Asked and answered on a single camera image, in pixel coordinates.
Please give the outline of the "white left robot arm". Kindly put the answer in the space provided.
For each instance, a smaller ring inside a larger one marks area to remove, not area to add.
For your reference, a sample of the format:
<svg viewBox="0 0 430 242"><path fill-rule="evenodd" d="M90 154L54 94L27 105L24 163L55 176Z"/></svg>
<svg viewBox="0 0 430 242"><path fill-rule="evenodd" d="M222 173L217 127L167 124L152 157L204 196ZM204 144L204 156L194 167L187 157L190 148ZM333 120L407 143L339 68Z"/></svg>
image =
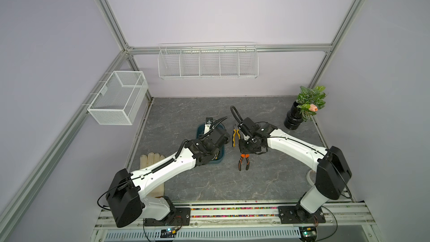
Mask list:
<svg viewBox="0 0 430 242"><path fill-rule="evenodd" d="M183 140L176 153L149 167L118 171L103 194L116 227L126 227L140 216L166 223L173 220L176 208L170 198L149 193L182 172L207 165L229 139L225 129L215 128L198 139Z"/></svg>

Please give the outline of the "orange black long nose pliers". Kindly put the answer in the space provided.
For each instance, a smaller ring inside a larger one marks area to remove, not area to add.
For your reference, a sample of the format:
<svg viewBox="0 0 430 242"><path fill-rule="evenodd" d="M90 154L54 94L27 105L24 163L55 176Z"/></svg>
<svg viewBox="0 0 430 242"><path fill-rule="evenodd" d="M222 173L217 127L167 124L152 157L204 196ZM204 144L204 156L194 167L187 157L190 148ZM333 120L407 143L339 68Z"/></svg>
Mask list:
<svg viewBox="0 0 430 242"><path fill-rule="evenodd" d="M242 153L238 162L238 170L242 171L243 169L249 170L250 168L250 159L249 154Z"/></svg>

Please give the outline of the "yellow black pliers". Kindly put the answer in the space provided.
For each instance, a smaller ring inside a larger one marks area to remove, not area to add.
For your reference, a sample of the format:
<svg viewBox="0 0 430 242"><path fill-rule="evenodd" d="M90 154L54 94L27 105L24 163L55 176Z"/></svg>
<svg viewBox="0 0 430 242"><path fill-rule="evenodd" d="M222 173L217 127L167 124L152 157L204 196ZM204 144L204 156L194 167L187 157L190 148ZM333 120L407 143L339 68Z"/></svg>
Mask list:
<svg viewBox="0 0 430 242"><path fill-rule="evenodd" d="M234 125L232 134L232 147L236 147L237 141L241 139L240 129L237 124Z"/></svg>

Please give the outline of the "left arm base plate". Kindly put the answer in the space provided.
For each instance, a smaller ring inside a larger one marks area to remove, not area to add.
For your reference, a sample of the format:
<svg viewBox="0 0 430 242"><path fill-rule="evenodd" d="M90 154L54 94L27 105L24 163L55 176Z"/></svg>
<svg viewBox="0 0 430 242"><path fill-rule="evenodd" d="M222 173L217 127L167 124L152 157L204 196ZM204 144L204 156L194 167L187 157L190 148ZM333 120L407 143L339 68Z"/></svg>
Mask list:
<svg viewBox="0 0 430 242"><path fill-rule="evenodd" d="M191 219L191 209L189 207L176 208L162 220L153 218L144 219L144 226L189 226Z"/></svg>

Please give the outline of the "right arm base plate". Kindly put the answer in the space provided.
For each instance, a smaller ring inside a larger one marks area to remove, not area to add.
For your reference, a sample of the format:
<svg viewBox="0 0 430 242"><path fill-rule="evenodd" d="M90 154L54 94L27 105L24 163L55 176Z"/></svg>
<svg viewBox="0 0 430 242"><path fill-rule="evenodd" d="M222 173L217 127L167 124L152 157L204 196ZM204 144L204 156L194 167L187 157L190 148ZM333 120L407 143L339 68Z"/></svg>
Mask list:
<svg viewBox="0 0 430 242"><path fill-rule="evenodd" d="M278 206L278 217L281 224L323 224L326 223L324 213L319 208L311 214L296 206Z"/></svg>

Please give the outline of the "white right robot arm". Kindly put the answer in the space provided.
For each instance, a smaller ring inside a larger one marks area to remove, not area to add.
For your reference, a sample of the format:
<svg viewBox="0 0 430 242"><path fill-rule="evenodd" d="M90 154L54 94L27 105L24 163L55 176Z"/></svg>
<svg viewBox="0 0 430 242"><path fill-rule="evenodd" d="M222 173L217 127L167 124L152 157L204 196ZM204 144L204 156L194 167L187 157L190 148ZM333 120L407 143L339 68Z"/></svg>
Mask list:
<svg viewBox="0 0 430 242"><path fill-rule="evenodd" d="M239 122L239 130L244 138L239 140L240 151L244 154L262 154L265 149L273 149L302 162L316 172L316 181L298 201L298 215L312 215L330 200L338 200L352 178L352 172L341 149L328 149L299 140L275 125L262 126L250 118Z"/></svg>

